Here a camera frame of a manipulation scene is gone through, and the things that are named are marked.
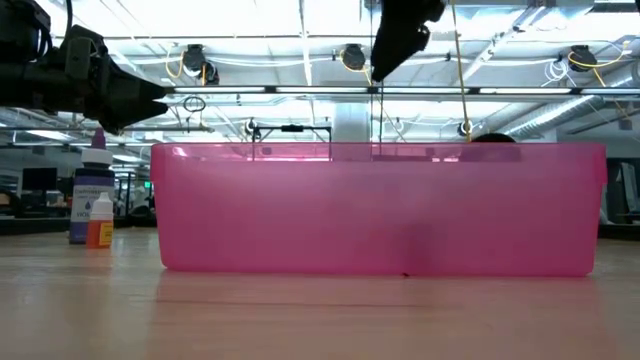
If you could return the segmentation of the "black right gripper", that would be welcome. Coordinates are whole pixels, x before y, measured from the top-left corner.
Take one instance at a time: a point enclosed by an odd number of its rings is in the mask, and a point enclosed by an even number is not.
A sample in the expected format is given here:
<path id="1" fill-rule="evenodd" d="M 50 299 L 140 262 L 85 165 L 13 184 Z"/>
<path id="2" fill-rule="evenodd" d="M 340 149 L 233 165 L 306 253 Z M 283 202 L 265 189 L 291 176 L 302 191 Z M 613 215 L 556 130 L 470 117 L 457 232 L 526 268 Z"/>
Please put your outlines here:
<path id="1" fill-rule="evenodd" d="M 372 79 L 382 82 L 399 64 L 423 51 L 431 36 L 423 23 L 438 22 L 445 10 L 444 0 L 381 0 L 381 24 L 371 54 Z M 405 36 L 402 29 L 384 22 L 421 24 Z"/>

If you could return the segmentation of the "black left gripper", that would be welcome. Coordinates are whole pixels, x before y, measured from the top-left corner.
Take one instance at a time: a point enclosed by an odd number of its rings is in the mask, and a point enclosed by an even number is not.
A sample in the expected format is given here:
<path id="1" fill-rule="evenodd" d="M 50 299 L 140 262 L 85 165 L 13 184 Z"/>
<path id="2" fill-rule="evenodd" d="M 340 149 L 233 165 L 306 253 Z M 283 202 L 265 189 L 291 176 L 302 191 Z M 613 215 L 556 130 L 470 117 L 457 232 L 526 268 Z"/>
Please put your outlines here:
<path id="1" fill-rule="evenodd" d="M 102 35 L 72 25 L 54 50 L 52 65 L 62 73 L 71 103 L 103 130 L 118 134 L 127 126 L 163 115 L 164 87 L 122 70 L 109 54 Z"/>

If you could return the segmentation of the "large violet food coloring bottle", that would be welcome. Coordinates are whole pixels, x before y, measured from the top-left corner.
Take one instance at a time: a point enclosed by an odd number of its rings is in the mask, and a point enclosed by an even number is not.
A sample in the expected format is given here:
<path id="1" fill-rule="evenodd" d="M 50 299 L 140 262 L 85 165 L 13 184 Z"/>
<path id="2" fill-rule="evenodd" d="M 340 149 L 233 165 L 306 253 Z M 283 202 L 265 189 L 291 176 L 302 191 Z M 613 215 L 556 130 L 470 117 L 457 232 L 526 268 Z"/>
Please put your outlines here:
<path id="1" fill-rule="evenodd" d="M 102 193 L 114 198 L 113 154 L 106 147 L 104 130 L 98 128 L 88 148 L 81 151 L 82 166 L 73 175 L 69 243 L 84 245 L 93 203 Z"/>

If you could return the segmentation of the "small orange food coloring bottle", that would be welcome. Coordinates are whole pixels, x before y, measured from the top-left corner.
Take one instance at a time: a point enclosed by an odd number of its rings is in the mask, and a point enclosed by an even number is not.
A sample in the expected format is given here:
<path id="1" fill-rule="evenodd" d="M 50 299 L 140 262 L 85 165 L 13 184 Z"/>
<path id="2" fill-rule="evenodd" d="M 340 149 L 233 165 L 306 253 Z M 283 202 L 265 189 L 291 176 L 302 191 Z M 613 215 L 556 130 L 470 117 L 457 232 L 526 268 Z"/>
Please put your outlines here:
<path id="1" fill-rule="evenodd" d="M 107 192 L 102 192 L 92 205 L 87 227 L 86 246 L 92 249 L 109 248 L 113 232 L 113 202 Z"/>

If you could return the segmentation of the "long ceiling light bar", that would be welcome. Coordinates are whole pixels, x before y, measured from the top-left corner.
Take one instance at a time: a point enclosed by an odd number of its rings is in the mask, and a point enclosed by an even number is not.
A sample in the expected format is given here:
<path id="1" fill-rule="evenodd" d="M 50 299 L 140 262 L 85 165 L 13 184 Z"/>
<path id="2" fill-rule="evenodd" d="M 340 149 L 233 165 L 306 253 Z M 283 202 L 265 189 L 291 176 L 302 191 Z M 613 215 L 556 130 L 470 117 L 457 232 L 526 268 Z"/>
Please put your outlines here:
<path id="1" fill-rule="evenodd" d="M 391 95 L 600 95 L 637 96 L 640 88 L 381 87 L 381 86 L 179 86 L 168 94 L 391 94 Z"/>

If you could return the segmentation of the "white building column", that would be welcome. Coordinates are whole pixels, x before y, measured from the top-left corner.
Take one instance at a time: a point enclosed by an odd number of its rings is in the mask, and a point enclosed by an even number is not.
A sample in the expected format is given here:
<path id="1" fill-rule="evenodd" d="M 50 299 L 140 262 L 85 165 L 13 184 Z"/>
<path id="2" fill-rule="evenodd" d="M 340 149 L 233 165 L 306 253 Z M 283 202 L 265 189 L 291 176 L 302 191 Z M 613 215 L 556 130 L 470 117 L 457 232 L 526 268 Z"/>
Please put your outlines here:
<path id="1" fill-rule="evenodd" d="M 370 111 L 365 103 L 337 103 L 332 120 L 336 142 L 369 142 Z"/>

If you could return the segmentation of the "black monitor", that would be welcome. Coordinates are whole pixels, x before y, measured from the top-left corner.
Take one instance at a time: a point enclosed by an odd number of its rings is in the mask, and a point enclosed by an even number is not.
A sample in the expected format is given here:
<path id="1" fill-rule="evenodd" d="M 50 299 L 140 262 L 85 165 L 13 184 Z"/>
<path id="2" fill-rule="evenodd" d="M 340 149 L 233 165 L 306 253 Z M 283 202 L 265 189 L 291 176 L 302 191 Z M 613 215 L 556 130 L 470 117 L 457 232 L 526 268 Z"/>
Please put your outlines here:
<path id="1" fill-rule="evenodd" d="M 28 191 L 49 191 L 57 188 L 57 169 L 24 168 L 22 171 L 22 189 Z"/>

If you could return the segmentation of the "pink translucent plastic bin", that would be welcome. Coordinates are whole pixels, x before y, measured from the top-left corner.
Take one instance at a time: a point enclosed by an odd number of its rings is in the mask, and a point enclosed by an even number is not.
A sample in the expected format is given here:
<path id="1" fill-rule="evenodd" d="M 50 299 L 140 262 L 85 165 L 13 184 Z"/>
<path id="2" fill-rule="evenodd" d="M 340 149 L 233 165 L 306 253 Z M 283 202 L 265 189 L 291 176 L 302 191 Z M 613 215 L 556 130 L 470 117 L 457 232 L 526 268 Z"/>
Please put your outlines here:
<path id="1" fill-rule="evenodd" d="M 151 179 L 175 271 L 582 277 L 607 166 L 589 143 L 165 143 Z"/>

